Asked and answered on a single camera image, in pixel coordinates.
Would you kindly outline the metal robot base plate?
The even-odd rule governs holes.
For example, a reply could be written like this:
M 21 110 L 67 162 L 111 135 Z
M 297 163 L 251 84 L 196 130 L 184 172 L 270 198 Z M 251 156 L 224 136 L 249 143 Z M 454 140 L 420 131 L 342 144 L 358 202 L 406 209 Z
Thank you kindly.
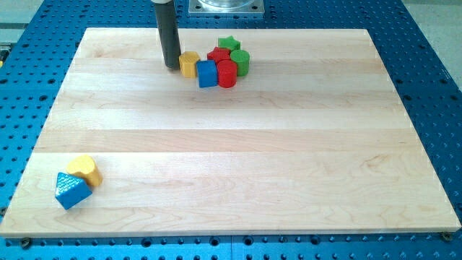
M 263 14 L 264 0 L 190 0 L 190 14 Z

